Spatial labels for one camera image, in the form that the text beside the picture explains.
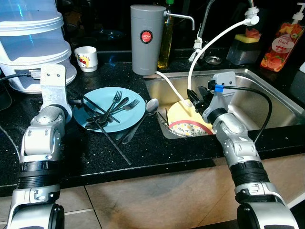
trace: white cup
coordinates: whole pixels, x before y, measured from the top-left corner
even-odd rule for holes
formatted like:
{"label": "white cup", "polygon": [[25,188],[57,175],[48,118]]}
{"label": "white cup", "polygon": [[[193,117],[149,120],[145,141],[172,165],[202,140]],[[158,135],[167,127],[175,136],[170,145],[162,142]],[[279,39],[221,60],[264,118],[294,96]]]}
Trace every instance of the white cup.
{"label": "white cup", "polygon": [[91,46],[83,46],[74,50],[77,64],[83,72],[94,72],[97,69],[96,48]]}

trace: yellow sponge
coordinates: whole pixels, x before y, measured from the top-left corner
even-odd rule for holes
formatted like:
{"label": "yellow sponge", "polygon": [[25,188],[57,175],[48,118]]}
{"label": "yellow sponge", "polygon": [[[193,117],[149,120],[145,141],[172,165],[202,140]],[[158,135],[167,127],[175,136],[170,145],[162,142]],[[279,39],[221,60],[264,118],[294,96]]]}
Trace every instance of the yellow sponge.
{"label": "yellow sponge", "polygon": [[235,35],[235,39],[243,43],[254,43],[259,41],[259,38],[246,37],[245,34],[237,34]]}

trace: pink soap bottle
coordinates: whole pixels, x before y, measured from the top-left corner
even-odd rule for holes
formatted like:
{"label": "pink soap bottle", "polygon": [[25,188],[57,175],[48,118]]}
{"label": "pink soap bottle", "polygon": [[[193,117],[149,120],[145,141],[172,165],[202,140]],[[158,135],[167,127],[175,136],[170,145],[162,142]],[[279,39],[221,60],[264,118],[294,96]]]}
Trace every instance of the pink soap bottle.
{"label": "pink soap bottle", "polygon": [[274,72],[279,72],[284,67],[296,43],[304,33],[305,27],[299,21],[304,17],[302,12],[305,8],[305,3],[299,2],[298,5],[301,5],[301,10],[293,15],[292,22],[284,22],[281,25],[261,61],[261,67]]}

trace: granite countertop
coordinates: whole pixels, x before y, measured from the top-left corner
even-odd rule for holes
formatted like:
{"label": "granite countertop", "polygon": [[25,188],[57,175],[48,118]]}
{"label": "granite countertop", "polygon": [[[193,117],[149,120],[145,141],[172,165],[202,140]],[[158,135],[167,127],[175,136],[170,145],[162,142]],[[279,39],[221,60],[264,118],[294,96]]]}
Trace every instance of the granite countertop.
{"label": "granite countertop", "polygon": [[[187,72],[189,68],[190,63],[187,60],[177,59],[163,72]],[[231,66],[228,62],[218,66],[202,63],[196,65],[194,71],[229,68],[236,66]],[[284,71],[271,73],[261,69],[251,70],[304,108],[304,104],[287,91],[292,80],[285,79]],[[143,99],[150,99],[144,80],[133,73],[131,62],[104,63],[93,73],[83,73],[78,68],[77,77],[68,88],[85,94],[108,86],[128,88],[139,93]],[[38,114],[42,98],[41,95],[25,95],[13,90],[10,90],[10,94],[14,101],[10,108],[0,111],[0,125],[20,148],[22,136],[31,119]],[[256,144],[261,158],[304,153],[304,127],[297,125],[265,130]],[[254,137],[256,133],[250,131],[249,136]],[[19,162],[12,144],[2,132],[0,142],[0,197],[2,197],[11,195],[16,187]],[[103,134],[87,131],[72,119],[66,125],[61,187],[213,167],[215,166],[213,158],[223,157],[221,145],[214,135],[165,138],[155,115],[144,120],[129,144],[120,145],[121,150],[131,160],[131,166],[116,150],[111,153],[113,148]]]}

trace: cutlery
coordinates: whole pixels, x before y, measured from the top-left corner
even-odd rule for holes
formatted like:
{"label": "cutlery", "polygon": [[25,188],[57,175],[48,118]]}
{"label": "cutlery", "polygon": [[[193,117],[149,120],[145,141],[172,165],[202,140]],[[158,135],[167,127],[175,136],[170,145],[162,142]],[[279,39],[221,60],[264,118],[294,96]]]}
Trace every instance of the cutlery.
{"label": "cutlery", "polygon": [[165,108],[165,114],[166,114],[166,123],[167,123],[167,126],[169,126],[169,123],[168,123],[168,116],[167,116],[167,109]]}
{"label": "cutlery", "polygon": [[[91,110],[88,109],[87,105],[85,104],[85,112],[91,117],[93,118],[93,115],[91,114]],[[132,163],[131,161],[126,157],[126,155],[122,152],[122,150],[118,147],[118,145],[115,143],[115,141],[113,141],[113,139],[107,134],[107,132],[103,129],[103,127],[101,127],[101,125],[95,120],[93,119],[95,124],[100,128],[100,130],[105,134],[105,136],[108,138],[108,140],[112,143],[112,145],[116,148],[116,150],[121,154],[121,156],[125,159],[125,161],[131,166]]]}
{"label": "cutlery", "polygon": [[119,113],[120,111],[130,111],[130,110],[133,109],[139,102],[140,102],[139,100],[135,99],[135,100],[133,100],[130,104],[127,104],[127,105],[125,105],[125,106],[119,108],[118,110],[111,112],[111,114],[116,114],[116,113]]}
{"label": "cutlery", "polygon": [[179,136],[179,137],[190,137],[190,136],[188,136],[188,135],[183,135],[183,134],[180,134],[180,133],[177,133],[177,132],[173,131],[173,130],[167,125],[167,121],[165,120],[165,118],[163,118],[163,116],[160,114],[160,112],[158,112],[158,114],[159,114],[159,117],[160,117],[160,121],[161,121],[163,127],[164,127],[166,130],[168,130],[168,131],[171,132],[172,134],[177,135],[177,136]]}
{"label": "cutlery", "polygon": [[115,136],[114,139],[115,140],[120,140],[128,131],[130,130],[130,128],[127,128],[126,130],[121,130],[119,131]]}
{"label": "cutlery", "polygon": [[129,143],[133,136],[135,135],[135,133],[137,132],[139,126],[141,125],[141,123],[143,122],[143,120],[147,117],[147,116],[151,116],[154,115],[157,112],[159,106],[159,101],[157,99],[151,99],[147,105],[146,105],[146,110],[145,110],[145,114],[142,117],[142,119],[138,122],[138,124],[133,127],[131,129],[131,131],[124,137],[124,139],[122,140],[122,144],[125,145],[127,143]]}
{"label": "cutlery", "polygon": [[[117,104],[117,105],[110,111],[109,114],[111,115],[113,112],[115,112],[116,110],[118,110],[119,108],[121,108],[123,105],[125,105],[126,103],[128,103],[128,101],[129,101],[129,98],[128,98],[128,97],[123,98],[122,101],[120,101],[120,103]],[[97,114],[97,115],[94,117],[94,119],[95,119],[95,120],[98,120],[102,115],[104,115],[104,114]],[[92,118],[87,118],[86,121],[87,121],[88,123],[93,123],[93,122],[94,122]]]}
{"label": "cutlery", "polygon": [[122,98],[122,91],[117,91],[113,100],[112,100],[112,104],[111,106],[108,108],[108,110],[103,114],[102,117],[100,117],[99,119],[99,123],[104,123],[107,118],[108,118],[108,115],[109,115],[109,112],[111,111],[111,109],[113,108],[113,106],[118,103]]}
{"label": "cutlery", "polygon": [[[93,105],[93,106],[95,106],[96,108],[98,108],[101,112],[103,112],[103,113],[105,113],[105,110],[103,109],[103,108],[101,108],[101,107],[99,107],[97,104],[95,104],[92,100],[90,100],[87,96],[83,96],[83,98],[85,99],[85,100],[87,100],[89,103],[91,103],[91,105]],[[114,118],[114,117],[112,117],[112,116],[110,116],[114,121],[116,121],[117,123],[120,123],[120,121],[119,120],[117,120],[116,118]]]}
{"label": "cutlery", "polygon": [[[129,103],[129,104],[119,108],[118,110],[116,110],[115,113],[119,113],[122,110],[129,111],[129,110],[133,109],[139,102],[140,102],[139,100],[135,99],[131,103]],[[98,115],[98,116],[94,117],[94,119],[98,120],[100,117],[101,117],[101,115]],[[94,123],[91,123],[90,130],[97,130],[97,129],[98,129],[98,126],[95,125]]]}

